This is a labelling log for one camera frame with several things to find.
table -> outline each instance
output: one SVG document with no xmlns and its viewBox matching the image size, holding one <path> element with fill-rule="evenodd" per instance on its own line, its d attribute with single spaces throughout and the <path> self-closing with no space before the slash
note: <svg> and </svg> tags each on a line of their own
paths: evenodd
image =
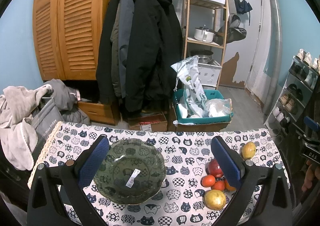
<svg viewBox="0 0 320 226">
<path fill-rule="evenodd" d="M 140 205 L 118 205 L 102 196 L 92 181 L 84 192 L 97 212 L 109 226 L 119 225 L 194 225 L 210 226 L 219 217 L 220 211 L 213 211 L 204 205 L 206 190 L 201 178 L 206 175 L 205 165 L 214 157 L 210 150 L 211 139 L 221 136 L 228 146 L 240 152 L 242 146 L 253 141 L 257 152 L 252 158 L 256 165 L 272 167 L 283 165 L 279 151 L 268 130 L 255 129 L 234 132 L 145 132 L 87 126 L 71 122 L 58 122 L 39 156 L 35 168 L 41 162 L 47 166 L 63 165 L 67 160 L 76 159 L 88 149 L 100 134 L 106 134 L 110 144 L 119 139 L 138 138 L 148 141 L 160 151 L 167 167 L 166 179 L 161 190 Z M 32 183 L 34 171 L 29 180 Z M 246 221 L 256 204 L 260 193 L 257 186 L 241 222 Z M 225 190 L 227 203 L 234 192 Z M 72 206 L 65 205 L 69 217 L 80 223 Z"/>
</svg>

teal plastic crate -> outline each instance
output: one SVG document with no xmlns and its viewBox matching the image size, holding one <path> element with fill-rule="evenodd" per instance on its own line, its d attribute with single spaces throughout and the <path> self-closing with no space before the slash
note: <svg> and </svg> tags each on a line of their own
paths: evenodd
<svg viewBox="0 0 320 226">
<path fill-rule="evenodd" d="M 214 99 L 214 98 L 220 98 L 224 99 L 220 91 L 218 90 L 211 90 L 211 89 L 205 89 L 204 93 L 207 97 L 207 99 Z M 174 109 L 177 114 L 178 122 L 179 123 L 194 123 L 194 124 L 212 124 L 212 123 L 225 123 L 230 122 L 233 117 L 233 112 L 231 112 L 231 115 L 224 116 L 224 117 L 215 117 L 215 118 L 182 118 L 180 110 L 178 109 L 178 100 L 183 96 L 183 89 L 178 89 L 173 94 L 173 105 Z"/>
</svg>

white label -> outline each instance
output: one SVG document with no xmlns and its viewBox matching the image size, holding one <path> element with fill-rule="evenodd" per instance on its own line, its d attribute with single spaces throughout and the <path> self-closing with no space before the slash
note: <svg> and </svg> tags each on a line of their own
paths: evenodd
<svg viewBox="0 0 320 226">
<path fill-rule="evenodd" d="M 78 99 L 78 101 L 80 101 L 80 100 L 81 100 L 80 92 L 79 92 L 79 90 L 78 90 L 78 89 L 77 89 L 77 99 Z"/>
<path fill-rule="evenodd" d="M 151 124 L 140 126 L 142 131 L 152 132 Z"/>
<path fill-rule="evenodd" d="M 134 181 L 134 178 L 137 177 L 137 175 L 140 173 L 141 171 L 139 169 L 135 169 L 132 173 L 132 175 L 130 176 L 128 182 L 126 183 L 125 186 L 131 188 L 133 186 L 133 181 Z"/>
</svg>

orange tomato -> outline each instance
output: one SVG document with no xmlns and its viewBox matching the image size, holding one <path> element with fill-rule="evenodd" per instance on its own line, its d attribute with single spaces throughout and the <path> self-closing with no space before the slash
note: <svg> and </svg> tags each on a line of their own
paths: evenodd
<svg viewBox="0 0 320 226">
<path fill-rule="evenodd" d="M 211 187 L 214 185 L 216 182 L 216 179 L 213 175 L 206 175 L 205 177 L 202 178 L 201 184 L 203 187 Z"/>
<path fill-rule="evenodd" d="M 226 184 L 226 188 L 230 191 L 233 192 L 236 190 L 236 188 L 230 186 L 230 184 L 228 183 L 227 179 L 224 180 L 224 183 Z"/>
<path fill-rule="evenodd" d="M 224 181 L 217 181 L 214 185 L 211 186 L 212 190 L 220 190 L 223 191 L 225 189 L 226 185 Z"/>
</svg>

green glass bowl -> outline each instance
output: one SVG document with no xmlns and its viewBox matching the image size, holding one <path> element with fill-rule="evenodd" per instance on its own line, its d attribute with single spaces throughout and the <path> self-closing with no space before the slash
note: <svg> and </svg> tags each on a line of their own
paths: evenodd
<svg viewBox="0 0 320 226">
<path fill-rule="evenodd" d="M 141 172 L 126 186 L 135 169 Z M 124 139 L 111 145 L 93 180 L 98 191 L 117 204 L 135 205 L 154 196 L 166 176 L 164 158 L 150 143 Z"/>
</svg>

